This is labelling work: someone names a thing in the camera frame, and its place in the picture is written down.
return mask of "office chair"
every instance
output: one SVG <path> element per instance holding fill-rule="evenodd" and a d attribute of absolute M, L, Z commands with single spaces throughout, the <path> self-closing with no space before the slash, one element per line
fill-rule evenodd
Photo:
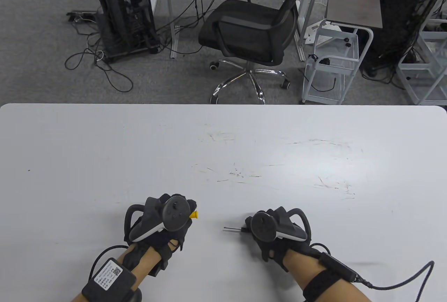
<path fill-rule="evenodd" d="M 279 10 L 257 5 L 247 0 L 226 0 L 204 22 L 198 42 L 202 46 L 222 51 L 225 58 L 210 64 L 217 69 L 219 63 L 227 63 L 242 71 L 220 83 L 214 90 L 210 104 L 217 104 L 219 92 L 230 83 L 248 77 L 258 99 L 265 104 L 264 93 L 255 74 L 271 74 L 283 77 L 281 87 L 288 89 L 290 82 L 282 71 L 255 69 L 254 64 L 277 66 L 283 62 L 284 50 L 292 41 L 297 28 L 296 0 L 285 0 Z M 227 58 L 246 61 L 244 66 Z"/>

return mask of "forearm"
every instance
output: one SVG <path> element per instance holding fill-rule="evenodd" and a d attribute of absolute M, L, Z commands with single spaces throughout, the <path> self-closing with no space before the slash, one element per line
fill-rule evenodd
<path fill-rule="evenodd" d="M 283 260 L 284 266 L 289 270 L 295 281 L 304 289 L 308 283 L 326 268 L 318 263 L 317 259 L 288 250 Z M 340 279 L 323 294 L 316 302 L 371 302 L 353 284 Z"/>
<path fill-rule="evenodd" d="M 178 242 L 176 240 L 171 240 L 171 243 L 173 244 L 169 244 L 169 247 L 171 248 L 171 251 L 173 251 L 175 248 L 174 245 L 177 245 Z M 134 247 L 135 244 L 129 246 L 129 248 L 126 249 L 126 251 L 123 254 L 121 254 L 121 256 L 117 259 L 117 262 L 122 264 L 124 256 L 130 251 L 132 251 Z M 136 282 L 131 288 L 133 291 L 135 291 L 138 288 L 141 282 L 147 277 L 149 272 L 153 269 L 153 267 L 155 267 L 155 265 L 158 264 L 160 260 L 161 260 L 160 254 L 157 251 L 155 251 L 155 249 L 152 247 L 149 248 L 146 251 L 146 253 L 144 253 L 144 256 L 141 257 L 139 264 L 132 270 L 133 275 L 135 275 L 136 277 Z M 88 302 L 88 300 L 81 293 L 79 293 L 78 296 L 76 296 L 72 300 L 72 302 Z"/>

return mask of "label sticker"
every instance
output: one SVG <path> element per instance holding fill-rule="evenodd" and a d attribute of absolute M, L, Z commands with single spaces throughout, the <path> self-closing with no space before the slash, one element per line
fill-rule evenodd
<path fill-rule="evenodd" d="M 99 284 L 102 289 L 108 290 L 122 272 L 123 270 L 117 264 L 112 260 L 109 260 L 104 268 L 99 271 L 98 275 L 96 275 L 94 281 Z"/>

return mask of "chrome chair base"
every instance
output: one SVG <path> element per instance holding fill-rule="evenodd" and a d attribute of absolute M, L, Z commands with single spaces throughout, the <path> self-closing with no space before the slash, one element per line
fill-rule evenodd
<path fill-rule="evenodd" d="M 290 86 L 290 81 L 287 79 L 286 74 L 282 71 L 275 71 L 273 69 L 255 69 L 254 63 L 250 62 L 250 61 L 247 61 L 245 67 L 243 67 L 233 61 L 228 60 L 227 58 L 219 59 L 218 62 L 211 62 L 210 69 L 216 70 L 219 67 L 219 63 L 227 63 L 233 67 L 241 69 L 242 71 L 239 74 L 237 74 L 237 75 L 229 78 L 228 80 L 220 83 L 219 85 L 217 85 L 216 89 L 214 90 L 213 95 L 211 95 L 210 104 L 217 104 L 219 102 L 219 91 L 221 91 L 227 85 L 235 82 L 236 80 L 244 78 L 244 77 L 247 77 L 248 79 L 250 79 L 250 81 L 256 91 L 257 98 L 259 99 L 259 101 L 261 101 L 262 104 L 265 104 L 264 92 L 262 91 L 262 88 L 257 83 L 255 74 L 269 74 L 269 75 L 282 76 L 284 81 L 281 84 L 281 88 L 288 89 Z"/>

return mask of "computer case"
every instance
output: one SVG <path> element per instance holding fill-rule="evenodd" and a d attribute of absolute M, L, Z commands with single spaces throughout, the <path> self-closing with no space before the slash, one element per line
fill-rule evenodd
<path fill-rule="evenodd" d="M 397 64 L 410 47 L 436 0 L 380 0 L 382 29 L 373 29 L 374 39 L 362 63 L 366 72 Z M 360 48 L 366 36 L 359 33 Z"/>
<path fill-rule="evenodd" d="M 96 21 L 109 58 L 141 49 L 157 52 L 151 0 L 100 1 L 102 13 Z"/>

